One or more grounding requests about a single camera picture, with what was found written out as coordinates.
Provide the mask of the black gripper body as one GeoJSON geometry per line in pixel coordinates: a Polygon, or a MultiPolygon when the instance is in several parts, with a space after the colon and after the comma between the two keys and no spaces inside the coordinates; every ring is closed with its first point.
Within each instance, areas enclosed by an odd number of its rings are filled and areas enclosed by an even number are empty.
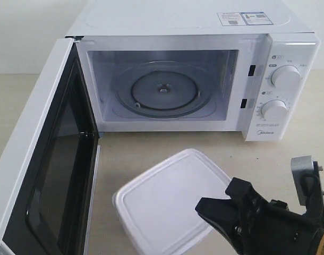
{"type": "Polygon", "coordinates": [[[238,254],[323,254],[324,204],[310,201],[302,215],[279,200],[240,204],[231,245],[238,254]]]}

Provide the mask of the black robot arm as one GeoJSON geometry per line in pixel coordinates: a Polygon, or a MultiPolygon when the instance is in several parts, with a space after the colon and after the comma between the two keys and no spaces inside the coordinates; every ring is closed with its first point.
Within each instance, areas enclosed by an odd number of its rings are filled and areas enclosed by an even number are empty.
{"type": "Polygon", "coordinates": [[[324,254],[323,217],[267,201],[240,178],[233,178],[225,193],[229,199],[201,198],[195,210],[237,254],[324,254]]]}

